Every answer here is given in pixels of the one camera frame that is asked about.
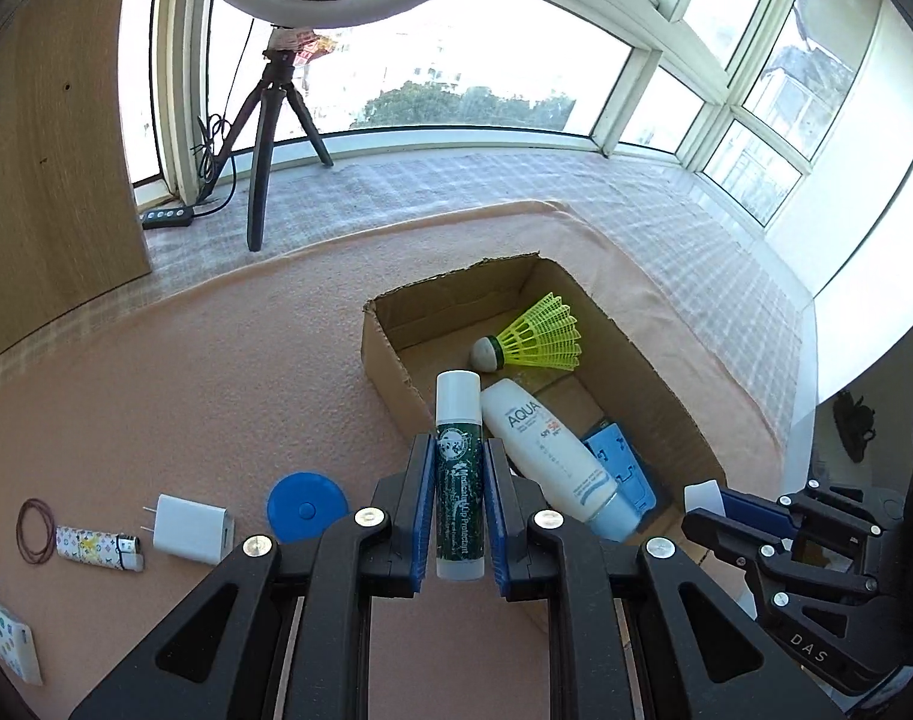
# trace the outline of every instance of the lighter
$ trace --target lighter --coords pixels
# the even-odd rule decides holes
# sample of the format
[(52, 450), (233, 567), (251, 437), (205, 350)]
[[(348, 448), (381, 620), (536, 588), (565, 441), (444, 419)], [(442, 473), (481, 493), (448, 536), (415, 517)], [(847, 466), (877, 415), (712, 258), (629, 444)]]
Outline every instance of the lighter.
[(140, 540), (125, 533), (100, 533), (60, 525), (56, 529), (56, 553), (67, 560), (118, 571), (143, 571)]

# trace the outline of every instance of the badminton shuttlecock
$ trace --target badminton shuttlecock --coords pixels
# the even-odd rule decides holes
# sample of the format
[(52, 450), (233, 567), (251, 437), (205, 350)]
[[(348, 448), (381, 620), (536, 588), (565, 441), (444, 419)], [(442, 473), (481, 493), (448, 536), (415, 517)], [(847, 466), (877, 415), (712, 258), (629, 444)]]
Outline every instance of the badminton shuttlecock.
[(470, 365), (482, 373), (504, 364), (573, 370), (579, 365), (576, 317), (550, 293), (498, 336), (486, 336), (470, 349)]

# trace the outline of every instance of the blue lid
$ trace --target blue lid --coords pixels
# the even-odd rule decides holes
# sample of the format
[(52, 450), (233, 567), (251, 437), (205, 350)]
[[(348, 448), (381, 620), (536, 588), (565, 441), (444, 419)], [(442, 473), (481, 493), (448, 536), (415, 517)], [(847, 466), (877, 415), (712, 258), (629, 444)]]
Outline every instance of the blue lid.
[(641, 519), (642, 515), (633, 504), (620, 493), (613, 493), (613, 497), (586, 524), (601, 538), (625, 541), (637, 529)]
[(285, 476), (266, 499), (266, 518), (283, 544), (319, 536), (349, 513), (343, 491), (318, 473)]
[(597, 456), (607, 473), (620, 483), (620, 494), (636, 507), (637, 512), (643, 515), (656, 508), (656, 494), (615, 423), (586, 437), (583, 443)]

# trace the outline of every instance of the white wall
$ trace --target white wall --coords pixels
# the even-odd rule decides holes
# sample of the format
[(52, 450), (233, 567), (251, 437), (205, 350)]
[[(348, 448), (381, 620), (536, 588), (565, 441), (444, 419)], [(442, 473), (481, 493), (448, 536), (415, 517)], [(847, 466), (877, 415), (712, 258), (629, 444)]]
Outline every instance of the white wall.
[(866, 60), (813, 174), (765, 234), (812, 295), (863, 240), (912, 158), (913, 33), (884, 1)]
[(816, 297), (815, 308), (823, 401), (913, 327), (913, 172), (880, 225)]

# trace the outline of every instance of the tripod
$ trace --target tripod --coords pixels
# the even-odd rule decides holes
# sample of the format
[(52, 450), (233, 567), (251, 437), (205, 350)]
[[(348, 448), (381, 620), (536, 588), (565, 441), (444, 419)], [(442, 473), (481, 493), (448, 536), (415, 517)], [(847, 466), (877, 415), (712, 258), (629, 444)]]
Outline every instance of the tripod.
[(239, 133), (244, 129), (253, 110), (260, 105), (260, 117), (257, 121), (257, 137), (253, 146), (253, 164), (250, 167), (250, 197), (247, 208), (247, 247), (250, 251), (260, 251), (263, 246), (263, 217), (266, 215), (266, 185), (271, 177), (271, 162), (273, 159), (273, 137), (276, 133), (277, 119), (280, 118), (280, 108), (286, 98), (296, 114), (300, 127), (306, 132), (307, 138), (313, 144), (320, 162), (327, 167), (333, 167), (333, 158), (323, 143), (319, 129), (316, 129), (313, 117), (304, 103), (303, 95), (293, 86), (293, 60), (296, 58), (294, 50), (267, 49), (263, 52), (269, 61), (263, 68), (263, 77), (247, 95), (237, 118), (234, 119), (220, 148), (220, 153), (214, 161), (213, 175), (207, 181), (197, 196), (199, 203), (213, 193), (217, 186), (217, 179), (223, 172), (227, 160), (233, 151), (234, 143), (239, 138)]

